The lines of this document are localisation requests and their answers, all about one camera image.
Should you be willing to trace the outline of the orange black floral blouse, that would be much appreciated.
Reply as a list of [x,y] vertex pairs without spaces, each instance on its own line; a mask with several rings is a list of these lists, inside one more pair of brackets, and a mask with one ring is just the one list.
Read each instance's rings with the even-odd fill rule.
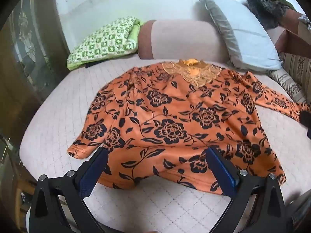
[[197,61],[134,67],[103,86],[68,154],[109,152],[99,183],[128,189],[158,175],[200,191],[221,193],[205,153],[217,149],[251,175],[286,176],[270,147],[256,107],[294,120],[304,103],[263,85],[253,73]]

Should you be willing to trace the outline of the brown cardboard box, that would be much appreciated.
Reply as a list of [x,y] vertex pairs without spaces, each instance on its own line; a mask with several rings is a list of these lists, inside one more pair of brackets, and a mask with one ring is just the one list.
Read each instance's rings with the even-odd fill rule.
[[303,29],[304,24],[299,20],[302,15],[295,10],[287,9],[278,22],[282,28],[287,30],[286,52],[310,58],[310,31]]

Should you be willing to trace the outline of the dark wooden glass cabinet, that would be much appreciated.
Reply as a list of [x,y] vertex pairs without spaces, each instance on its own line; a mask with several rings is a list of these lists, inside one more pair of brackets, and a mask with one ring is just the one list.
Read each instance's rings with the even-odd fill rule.
[[1,139],[19,147],[33,116],[68,74],[56,0],[1,2]]

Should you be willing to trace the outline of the pink brown bolster cushion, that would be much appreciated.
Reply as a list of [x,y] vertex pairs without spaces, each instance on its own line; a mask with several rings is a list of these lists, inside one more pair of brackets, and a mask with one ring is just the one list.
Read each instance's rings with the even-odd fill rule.
[[186,19],[150,20],[138,35],[140,59],[197,59],[227,63],[226,44],[213,23]]

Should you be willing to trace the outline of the light blue grey pillow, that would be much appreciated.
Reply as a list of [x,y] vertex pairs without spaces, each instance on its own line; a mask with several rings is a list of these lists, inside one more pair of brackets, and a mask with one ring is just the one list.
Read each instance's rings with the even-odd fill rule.
[[234,0],[199,0],[221,34],[233,66],[266,72],[281,69],[279,55],[255,15]]

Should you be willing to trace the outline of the white grey printed cloth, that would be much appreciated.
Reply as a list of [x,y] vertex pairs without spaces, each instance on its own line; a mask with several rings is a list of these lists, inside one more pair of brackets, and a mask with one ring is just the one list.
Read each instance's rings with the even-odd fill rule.
[[301,15],[298,18],[298,20],[301,21],[306,26],[306,28],[311,32],[311,21],[306,15]]

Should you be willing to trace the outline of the green white patterned pillow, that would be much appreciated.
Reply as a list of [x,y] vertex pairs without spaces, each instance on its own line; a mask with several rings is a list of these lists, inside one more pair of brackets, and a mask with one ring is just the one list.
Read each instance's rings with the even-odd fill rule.
[[118,18],[89,36],[67,58],[67,68],[74,70],[87,63],[118,58],[135,53],[144,22],[136,17]]

